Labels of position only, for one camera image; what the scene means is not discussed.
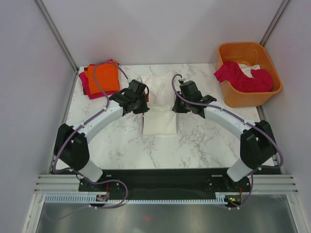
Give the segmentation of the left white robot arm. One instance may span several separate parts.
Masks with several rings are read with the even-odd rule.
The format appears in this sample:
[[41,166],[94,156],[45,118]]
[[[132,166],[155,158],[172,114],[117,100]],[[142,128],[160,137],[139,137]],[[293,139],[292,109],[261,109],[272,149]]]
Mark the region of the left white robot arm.
[[64,123],[58,128],[54,145],[53,172],[63,172],[66,169],[57,170],[58,160],[68,165],[78,174],[90,180],[89,184],[96,191],[105,189],[107,180],[100,169],[90,159],[88,144],[106,126],[128,113],[143,114],[149,111],[149,88],[146,84],[132,80],[127,88],[111,95],[108,105],[100,108],[90,117],[80,123],[69,126]]

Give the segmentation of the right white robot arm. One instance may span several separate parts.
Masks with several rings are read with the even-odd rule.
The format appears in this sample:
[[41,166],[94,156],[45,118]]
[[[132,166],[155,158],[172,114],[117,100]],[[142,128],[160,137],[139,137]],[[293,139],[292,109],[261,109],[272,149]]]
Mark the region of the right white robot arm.
[[240,157],[227,170],[223,187],[234,191],[240,180],[253,173],[277,153],[276,142],[270,124],[254,122],[225,109],[211,95],[202,96],[195,82],[179,81],[180,90],[175,92],[173,111],[191,112],[222,126],[240,140]]

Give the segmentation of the white t shirt red print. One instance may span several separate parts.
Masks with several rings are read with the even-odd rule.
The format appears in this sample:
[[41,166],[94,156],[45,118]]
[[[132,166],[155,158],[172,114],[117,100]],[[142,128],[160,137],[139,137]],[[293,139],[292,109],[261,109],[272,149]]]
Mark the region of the white t shirt red print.
[[143,135],[176,135],[176,113],[172,111],[175,96],[172,88],[173,72],[157,76],[141,75],[149,88],[148,108],[143,114]]

